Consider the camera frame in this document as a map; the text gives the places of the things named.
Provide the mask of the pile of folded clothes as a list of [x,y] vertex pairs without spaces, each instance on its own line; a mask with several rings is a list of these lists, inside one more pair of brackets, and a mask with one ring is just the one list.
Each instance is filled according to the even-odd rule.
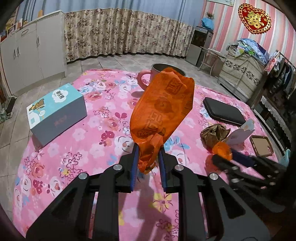
[[248,38],[241,38],[234,43],[229,44],[226,50],[230,52],[230,49],[234,49],[234,57],[237,58],[243,54],[248,54],[254,57],[261,64],[267,65],[269,60],[269,53],[255,40]]

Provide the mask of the water dispenser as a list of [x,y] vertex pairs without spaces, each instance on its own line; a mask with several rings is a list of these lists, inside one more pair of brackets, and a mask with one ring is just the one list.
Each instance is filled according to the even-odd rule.
[[203,27],[195,27],[191,43],[186,56],[186,61],[200,67],[204,57],[204,48],[210,47],[213,31]]

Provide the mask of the white paper card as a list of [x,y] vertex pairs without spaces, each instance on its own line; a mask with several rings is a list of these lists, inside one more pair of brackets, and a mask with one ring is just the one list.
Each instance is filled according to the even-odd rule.
[[248,119],[239,129],[233,131],[224,142],[228,145],[243,143],[255,131],[254,120]]

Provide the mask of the patterned covered cabinet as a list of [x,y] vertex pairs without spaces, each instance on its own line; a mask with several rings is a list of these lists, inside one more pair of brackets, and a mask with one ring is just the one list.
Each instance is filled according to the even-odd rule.
[[236,56],[238,45],[230,45],[218,82],[233,96],[248,102],[264,74],[265,66],[253,55],[243,52]]

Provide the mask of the orange plastic bag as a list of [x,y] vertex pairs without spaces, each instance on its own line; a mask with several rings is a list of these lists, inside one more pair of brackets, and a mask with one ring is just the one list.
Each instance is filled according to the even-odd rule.
[[193,108],[195,82],[173,68],[156,74],[136,104],[130,133],[139,147],[138,168],[149,173],[160,148]]

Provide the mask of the pink mug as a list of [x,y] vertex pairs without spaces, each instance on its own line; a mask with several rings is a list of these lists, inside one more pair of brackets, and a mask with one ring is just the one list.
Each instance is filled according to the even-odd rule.
[[[142,70],[138,73],[136,77],[138,85],[141,87],[141,89],[146,90],[148,85],[152,82],[153,78],[166,68],[172,68],[175,71],[177,71],[177,73],[179,73],[180,75],[186,76],[186,73],[182,69],[177,68],[176,66],[167,63],[155,63],[151,66],[150,70]],[[149,76],[148,84],[146,84],[146,82],[144,81],[145,75]]]

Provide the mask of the orange wrapper piece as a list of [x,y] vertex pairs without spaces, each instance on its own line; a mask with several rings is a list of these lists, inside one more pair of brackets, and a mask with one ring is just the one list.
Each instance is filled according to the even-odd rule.
[[218,142],[213,148],[212,153],[218,155],[228,161],[232,160],[232,152],[229,145],[224,142]]

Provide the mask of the light blue plastic basket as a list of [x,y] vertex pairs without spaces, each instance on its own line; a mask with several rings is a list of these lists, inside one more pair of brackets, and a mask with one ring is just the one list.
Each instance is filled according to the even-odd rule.
[[279,163],[281,165],[287,167],[289,165],[289,162],[290,162],[290,157],[291,157],[291,150],[290,149],[286,149],[284,155],[279,160]]

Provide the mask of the light blue tissue box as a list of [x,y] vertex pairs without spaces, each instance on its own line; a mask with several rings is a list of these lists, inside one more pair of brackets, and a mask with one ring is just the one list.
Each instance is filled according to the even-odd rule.
[[26,107],[33,142],[43,147],[87,116],[83,95],[67,83]]

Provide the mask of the brown paper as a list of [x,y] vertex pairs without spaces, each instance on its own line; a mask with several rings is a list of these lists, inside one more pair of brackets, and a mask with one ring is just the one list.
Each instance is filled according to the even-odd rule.
[[203,129],[200,133],[202,143],[208,148],[213,148],[218,142],[222,142],[230,133],[230,129],[221,124],[214,124]]

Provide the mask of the red heart wall decoration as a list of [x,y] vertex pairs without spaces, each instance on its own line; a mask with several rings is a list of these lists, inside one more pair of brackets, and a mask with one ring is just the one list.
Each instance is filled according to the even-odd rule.
[[271,28],[270,16],[262,9],[243,3],[238,8],[238,15],[251,34],[263,34]]

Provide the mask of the pink floral tablecloth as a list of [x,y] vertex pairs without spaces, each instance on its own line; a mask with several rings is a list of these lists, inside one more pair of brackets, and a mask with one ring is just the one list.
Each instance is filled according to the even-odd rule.
[[[135,73],[122,70],[88,70],[73,83],[83,94],[87,116],[45,147],[29,141],[16,175],[13,223],[25,235],[29,227],[62,190],[80,173],[102,173],[130,153],[130,116],[141,91]],[[248,105],[233,97],[197,85],[193,109],[165,143],[165,151],[193,172],[215,172],[200,132],[214,125],[203,99],[210,97],[240,110],[254,121],[254,134],[263,136],[258,119]],[[139,175],[135,190],[119,196],[121,240],[177,240],[179,208],[177,194],[166,194],[158,167]]]

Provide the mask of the brown phone case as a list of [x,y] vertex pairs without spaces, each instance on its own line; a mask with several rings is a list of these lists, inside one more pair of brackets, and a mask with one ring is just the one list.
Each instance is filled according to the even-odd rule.
[[251,135],[249,139],[257,157],[269,157],[274,154],[268,137]]

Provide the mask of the white cabinet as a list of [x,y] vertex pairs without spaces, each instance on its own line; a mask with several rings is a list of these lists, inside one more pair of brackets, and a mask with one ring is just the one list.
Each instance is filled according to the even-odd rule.
[[64,77],[65,14],[55,11],[37,18],[1,42],[1,77],[9,95]]

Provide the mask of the blue and floral curtain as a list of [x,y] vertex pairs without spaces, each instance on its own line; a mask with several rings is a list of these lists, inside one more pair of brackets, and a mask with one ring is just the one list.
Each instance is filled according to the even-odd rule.
[[23,1],[17,17],[61,10],[68,62],[123,53],[184,57],[204,1]]

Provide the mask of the clothes rack with clothes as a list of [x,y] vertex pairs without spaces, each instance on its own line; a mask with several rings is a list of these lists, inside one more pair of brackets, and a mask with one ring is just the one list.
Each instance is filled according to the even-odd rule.
[[276,50],[263,70],[250,107],[263,104],[291,141],[292,122],[295,121],[295,65],[283,53]]

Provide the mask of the black zip case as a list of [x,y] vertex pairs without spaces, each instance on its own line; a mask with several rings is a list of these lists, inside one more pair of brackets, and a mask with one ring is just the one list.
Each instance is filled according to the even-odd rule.
[[204,98],[203,104],[208,115],[214,120],[235,126],[242,126],[246,122],[240,110],[234,106],[209,97]]

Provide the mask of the small metal side table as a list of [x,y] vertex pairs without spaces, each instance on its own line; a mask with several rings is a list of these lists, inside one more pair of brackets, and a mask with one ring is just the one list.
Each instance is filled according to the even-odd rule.
[[209,76],[211,77],[213,68],[215,67],[216,63],[221,59],[226,59],[227,56],[214,49],[204,48],[204,47],[202,47],[201,49],[204,52],[204,55],[198,69],[201,70],[203,66],[210,68]]

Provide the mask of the blue bag on dispenser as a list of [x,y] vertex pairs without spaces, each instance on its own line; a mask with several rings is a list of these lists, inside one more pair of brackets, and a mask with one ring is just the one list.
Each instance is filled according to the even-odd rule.
[[201,20],[202,22],[202,27],[206,28],[208,30],[214,31],[214,21],[210,18],[203,18]]

